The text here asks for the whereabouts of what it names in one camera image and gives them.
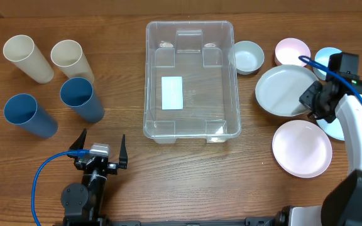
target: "white card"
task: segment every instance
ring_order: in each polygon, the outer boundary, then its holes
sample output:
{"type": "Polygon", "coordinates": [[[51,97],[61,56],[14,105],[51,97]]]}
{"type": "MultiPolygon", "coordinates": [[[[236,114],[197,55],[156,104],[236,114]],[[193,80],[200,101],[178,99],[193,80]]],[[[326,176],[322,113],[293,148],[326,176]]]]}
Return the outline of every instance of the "white card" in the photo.
{"type": "Polygon", "coordinates": [[[162,110],[183,108],[182,77],[162,77],[162,110]]]}

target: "white cup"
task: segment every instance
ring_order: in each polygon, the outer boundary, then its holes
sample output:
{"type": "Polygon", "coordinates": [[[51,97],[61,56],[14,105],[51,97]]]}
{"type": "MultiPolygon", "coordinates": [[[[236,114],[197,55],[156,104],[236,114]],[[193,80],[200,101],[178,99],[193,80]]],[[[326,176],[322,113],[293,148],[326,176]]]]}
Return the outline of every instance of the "white cup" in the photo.
{"type": "Polygon", "coordinates": [[[82,47],[74,40],[63,40],[51,50],[51,60],[68,78],[82,77],[90,83],[94,75],[82,47]]]}
{"type": "Polygon", "coordinates": [[[54,71],[35,42],[27,35],[16,35],[5,42],[4,57],[38,83],[47,83],[54,71]]]}

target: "pink plate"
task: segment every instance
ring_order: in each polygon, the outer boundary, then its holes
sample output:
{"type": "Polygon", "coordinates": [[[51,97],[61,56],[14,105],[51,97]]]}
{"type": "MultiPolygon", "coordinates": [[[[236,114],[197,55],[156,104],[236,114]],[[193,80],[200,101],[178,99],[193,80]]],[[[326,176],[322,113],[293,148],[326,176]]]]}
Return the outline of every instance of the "pink plate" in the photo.
{"type": "Polygon", "coordinates": [[[315,124],[303,120],[280,126],[272,142],[280,166],[301,178],[319,176],[332,161],[332,146],[327,135],[315,124]]]}

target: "wood grain surface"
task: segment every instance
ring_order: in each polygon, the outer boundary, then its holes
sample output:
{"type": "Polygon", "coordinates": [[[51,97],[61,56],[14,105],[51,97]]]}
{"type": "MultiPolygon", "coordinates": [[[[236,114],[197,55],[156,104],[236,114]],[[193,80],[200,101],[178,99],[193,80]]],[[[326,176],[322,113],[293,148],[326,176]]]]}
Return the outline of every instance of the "wood grain surface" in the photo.
{"type": "MultiPolygon", "coordinates": [[[[34,225],[30,192],[34,174],[51,155],[65,151],[88,128],[86,148],[111,145],[118,158],[126,134],[129,165],[106,184],[103,212],[112,220],[212,220],[274,215],[285,205],[320,205],[346,177],[344,143],[331,139],[333,159],[327,171],[300,179],[279,167],[272,155],[272,137],[283,123],[306,116],[271,116],[255,102],[261,75],[273,66],[273,50],[283,38],[304,40],[315,55],[325,46],[360,54],[362,76],[362,13],[205,14],[190,16],[118,16],[49,19],[0,19],[0,225],[34,225]],[[228,20],[236,41],[251,40],[265,51],[255,76],[239,76],[242,133],[224,144],[178,140],[158,145],[143,134],[145,28],[156,20],[228,20]],[[88,124],[60,100],[66,76],[54,67],[54,79],[40,85],[4,59],[6,40],[31,36],[50,61],[60,40],[78,41],[96,76],[94,84],[106,110],[97,124],[88,124]],[[29,93],[56,118],[58,132],[41,139],[4,120],[5,102],[29,93]]],[[[62,220],[61,191],[80,182],[72,160],[59,158],[46,166],[36,191],[36,211],[44,225],[62,220]]]]}
{"type": "Polygon", "coordinates": [[[362,0],[0,0],[5,18],[360,11],[362,0]]]}

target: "blue cup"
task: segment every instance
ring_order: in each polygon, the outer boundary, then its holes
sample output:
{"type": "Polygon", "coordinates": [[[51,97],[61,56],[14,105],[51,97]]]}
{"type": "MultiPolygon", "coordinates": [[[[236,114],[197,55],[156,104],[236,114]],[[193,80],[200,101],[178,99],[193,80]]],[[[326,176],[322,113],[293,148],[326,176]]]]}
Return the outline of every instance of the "blue cup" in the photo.
{"type": "Polygon", "coordinates": [[[30,94],[11,97],[4,107],[5,119],[34,135],[48,138],[58,130],[56,120],[30,94]]]}
{"type": "Polygon", "coordinates": [[[61,87],[60,96],[64,104],[90,123],[99,122],[104,117],[103,105],[85,78],[67,80],[61,87]]]}

